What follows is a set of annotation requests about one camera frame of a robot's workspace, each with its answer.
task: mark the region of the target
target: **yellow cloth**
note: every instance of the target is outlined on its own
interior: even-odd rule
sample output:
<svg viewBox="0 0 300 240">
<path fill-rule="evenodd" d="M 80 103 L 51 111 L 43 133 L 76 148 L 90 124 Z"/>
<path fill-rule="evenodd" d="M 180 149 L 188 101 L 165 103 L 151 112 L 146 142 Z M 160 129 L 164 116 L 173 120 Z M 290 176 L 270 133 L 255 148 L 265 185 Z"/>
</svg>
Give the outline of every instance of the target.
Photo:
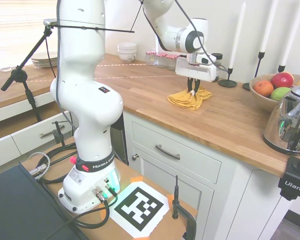
<svg viewBox="0 0 300 240">
<path fill-rule="evenodd" d="M 212 96 L 212 93 L 205 88 L 200 87 L 198 92 L 193 96 L 188 90 L 184 90 L 170 96 L 167 96 L 167 100 L 181 108 L 197 110 L 200 108 L 202 102 Z"/>
</svg>

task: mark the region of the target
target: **window blinds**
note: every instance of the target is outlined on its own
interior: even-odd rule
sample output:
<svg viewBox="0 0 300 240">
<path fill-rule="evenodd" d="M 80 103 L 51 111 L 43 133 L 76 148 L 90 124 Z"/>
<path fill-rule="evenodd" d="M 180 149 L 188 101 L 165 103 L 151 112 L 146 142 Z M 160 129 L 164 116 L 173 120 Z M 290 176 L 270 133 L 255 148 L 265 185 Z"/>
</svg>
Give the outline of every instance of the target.
<svg viewBox="0 0 300 240">
<path fill-rule="evenodd" d="M 42 37 L 44 19 L 56 18 L 57 0 L 0 0 L 0 68 L 20 64 Z M 47 38 L 57 50 L 57 29 Z M 43 43 L 37 50 L 45 52 Z"/>
</svg>

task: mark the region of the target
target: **wooden bowl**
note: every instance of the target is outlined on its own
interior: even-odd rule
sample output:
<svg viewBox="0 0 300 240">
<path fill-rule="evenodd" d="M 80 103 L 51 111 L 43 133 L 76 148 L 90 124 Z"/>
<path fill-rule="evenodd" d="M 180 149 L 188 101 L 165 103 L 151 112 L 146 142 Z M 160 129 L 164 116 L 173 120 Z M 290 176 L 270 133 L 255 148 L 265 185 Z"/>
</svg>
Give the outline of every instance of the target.
<svg viewBox="0 0 300 240">
<path fill-rule="evenodd" d="M 254 86 L 259 81 L 269 81 L 270 82 L 274 75 L 275 74 L 267 74 L 267 75 L 257 76 L 254 79 L 252 79 L 249 84 L 250 92 L 252 93 L 252 96 L 254 97 L 256 104 L 258 104 L 260 108 L 266 110 L 268 113 L 272 112 L 272 110 L 278 104 L 278 101 L 272 100 L 270 98 L 260 95 L 259 93 L 257 93 L 254 90 Z"/>
</svg>

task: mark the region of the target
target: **white cabinet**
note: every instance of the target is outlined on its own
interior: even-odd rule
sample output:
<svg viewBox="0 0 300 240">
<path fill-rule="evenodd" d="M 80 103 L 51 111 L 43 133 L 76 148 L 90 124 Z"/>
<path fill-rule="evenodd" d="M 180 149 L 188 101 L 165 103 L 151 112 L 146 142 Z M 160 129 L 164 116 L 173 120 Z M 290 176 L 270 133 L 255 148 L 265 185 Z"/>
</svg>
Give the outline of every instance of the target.
<svg viewBox="0 0 300 240">
<path fill-rule="evenodd" d="M 68 118 L 70 118 L 69 112 L 66 111 L 65 113 L 67 114 Z M 25 154 L 43 144 L 54 140 L 55 138 L 53 130 L 56 129 L 56 125 L 53 124 L 53 122 L 55 121 L 61 122 L 59 123 L 59 126 L 63 134 L 72 130 L 69 122 L 63 122 L 66 121 L 66 118 L 62 113 L 60 113 L 11 134 L 20 153 Z"/>
<path fill-rule="evenodd" d="M 134 148 L 134 153 L 139 156 L 136 159 L 140 163 L 137 171 L 171 194 L 178 176 L 180 199 L 198 210 L 196 239 L 202 239 L 214 191 L 137 148 Z"/>
<path fill-rule="evenodd" d="M 196 240 L 270 240 L 289 209 L 279 178 L 129 112 L 129 166 L 198 210 Z"/>
<path fill-rule="evenodd" d="M 21 156 L 12 137 L 0 138 L 0 166 Z"/>
</svg>

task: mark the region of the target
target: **candle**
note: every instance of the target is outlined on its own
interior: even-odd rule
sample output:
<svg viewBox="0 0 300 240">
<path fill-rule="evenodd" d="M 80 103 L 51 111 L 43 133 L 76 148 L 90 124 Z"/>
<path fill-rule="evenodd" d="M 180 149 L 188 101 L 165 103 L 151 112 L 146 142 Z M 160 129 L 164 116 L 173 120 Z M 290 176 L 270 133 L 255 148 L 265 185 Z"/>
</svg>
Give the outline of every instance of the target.
<svg viewBox="0 0 300 240">
<path fill-rule="evenodd" d="M 272 23 L 274 22 L 277 6 L 278 6 L 278 0 L 272 0 L 272 5 L 271 5 L 271 8 L 270 8 L 270 14 L 269 14 L 268 20 L 266 22 L 266 27 L 265 27 L 265 31 L 264 31 L 264 36 L 263 36 L 261 48 L 260 48 L 260 53 L 264 53 L 266 51 L 266 46 L 267 46 L 267 42 L 268 42 L 268 39 L 269 39 Z"/>
<path fill-rule="evenodd" d="M 287 63 L 287 59 L 288 59 L 288 56 L 289 56 L 289 53 L 290 53 L 290 50 L 291 50 L 291 47 L 292 47 L 292 43 L 294 42 L 294 39 L 295 39 L 295 36 L 296 36 L 299 23 L 300 23 L 300 4 L 299 4 L 298 10 L 296 12 L 296 16 L 295 16 L 295 19 L 294 19 L 294 22 L 293 22 L 293 25 L 292 25 L 292 29 L 290 31 L 289 40 L 286 44 L 285 51 L 284 51 L 284 54 L 283 54 L 283 58 L 281 60 L 281 64 L 280 64 L 281 66 L 285 66 L 286 63 Z"/>
<path fill-rule="evenodd" d="M 244 23 L 245 12 L 246 12 L 246 2 L 244 2 L 242 4 L 240 16 L 239 16 L 239 20 L 238 20 L 238 25 L 236 26 L 236 32 L 235 32 L 235 37 L 234 37 L 234 43 L 233 43 L 233 48 L 232 48 L 232 53 L 231 53 L 229 69 L 234 68 L 234 62 L 235 62 L 236 52 L 237 52 L 237 48 L 238 48 L 242 24 Z"/>
</svg>

